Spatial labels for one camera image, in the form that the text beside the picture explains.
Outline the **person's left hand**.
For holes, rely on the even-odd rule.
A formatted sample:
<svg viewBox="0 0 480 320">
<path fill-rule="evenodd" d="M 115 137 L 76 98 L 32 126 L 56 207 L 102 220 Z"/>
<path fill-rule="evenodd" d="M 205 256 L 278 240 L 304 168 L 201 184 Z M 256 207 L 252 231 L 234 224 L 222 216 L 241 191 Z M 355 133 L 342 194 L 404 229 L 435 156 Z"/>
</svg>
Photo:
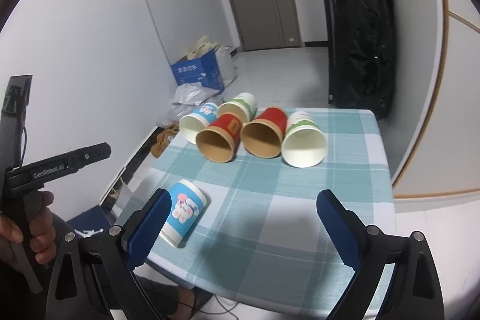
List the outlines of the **person's left hand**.
<svg viewBox="0 0 480 320">
<path fill-rule="evenodd" d="M 53 193 L 41 192 L 41 212 L 29 223 L 31 239 L 29 246 L 35 253 L 37 263 L 45 265 L 52 261 L 56 255 L 55 228 L 53 226 L 53 214 L 49 206 L 54 201 Z M 5 215 L 1 215 L 1 262 L 18 269 L 16 255 L 11 244 L 22 244 L 24 235 L 19 227 Z"/>
</svg>

